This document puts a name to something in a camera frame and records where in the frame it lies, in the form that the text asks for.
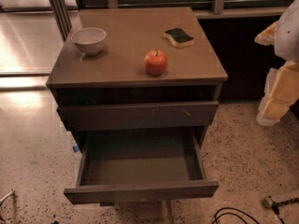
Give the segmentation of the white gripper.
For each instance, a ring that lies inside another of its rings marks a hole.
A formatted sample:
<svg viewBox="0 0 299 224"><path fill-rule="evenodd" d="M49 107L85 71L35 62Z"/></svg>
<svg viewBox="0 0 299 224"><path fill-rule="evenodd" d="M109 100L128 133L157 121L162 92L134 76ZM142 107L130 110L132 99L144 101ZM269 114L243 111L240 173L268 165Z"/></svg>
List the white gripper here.
<svg viewBox="0 0 299 224"><path fill-rule="evenodd" d="M272 126L299 99L299 0L290 4L278 22L257 34L254 42L263 46L274 44L275 54L287 61L279 69L269 70L258 108L257 122Z"/></svg>

